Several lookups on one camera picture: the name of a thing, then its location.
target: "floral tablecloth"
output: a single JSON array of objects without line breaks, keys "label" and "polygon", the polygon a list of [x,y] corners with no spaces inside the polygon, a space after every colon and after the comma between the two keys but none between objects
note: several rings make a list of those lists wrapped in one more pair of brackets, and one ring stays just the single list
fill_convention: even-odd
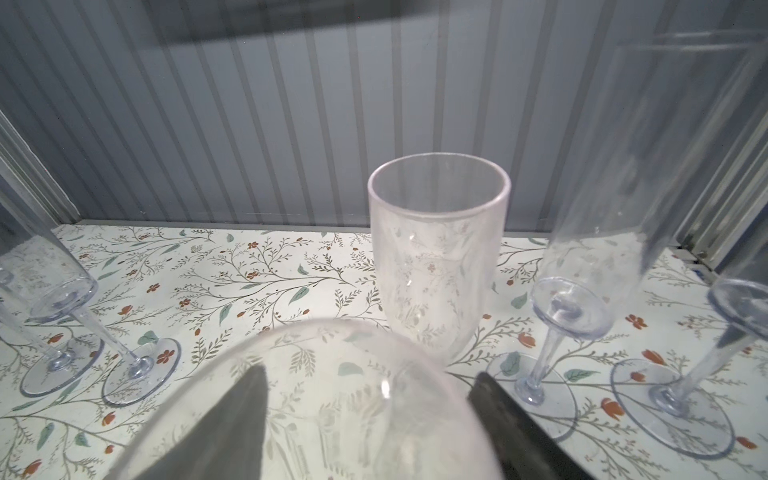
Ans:
[{"label": "floral tablecloth", "polygon": [[[387,328],[368,234],[72,225],[56,232],[99,280],[91,308],[101,321],[131,348],[175,338],[181,361],[161,390],[125,408],[101,401],[101,383],[118,361],[108,347],[68,388],[29,399],[18,384],[38,354],[0,326],[2,478],[102,478],[164,399],[249,335],[338,316]],[[546,327],[531,310],[528,289],[544,248],[545,240],[504,239],[480,327],[447,368],[462,388],[468,390],[495,356],[538,354]],[[566,339],[560,346],[554,367],[569,378],[579,405],[576,430],[561,446],[595,478],[768,478],[761,452],[768,448],[768,422],[761,415],[768,400],[763,343],[702,385],[736,429],[736,447],[726,458],[696,460],[665,448],[613,398],[614,363],[645,357],[685,372],[709,350],[726,324],[707,305],[706,291],[665,251],[608,336]],[[35,331],[54,345],[85,334],[74,323]]]}]

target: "gray ribbed wall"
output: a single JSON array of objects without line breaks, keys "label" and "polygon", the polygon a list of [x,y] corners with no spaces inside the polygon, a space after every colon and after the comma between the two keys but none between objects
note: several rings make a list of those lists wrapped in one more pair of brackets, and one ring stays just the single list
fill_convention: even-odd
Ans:
[{"label": "gray ribbed wall", "polygon": [[765,0],[5,0],[0,12],[0,106],[85,218],[366,225],[376,167],[457,151],[510,173],[509,230],[550,226],[617,41],[768,26]]}]

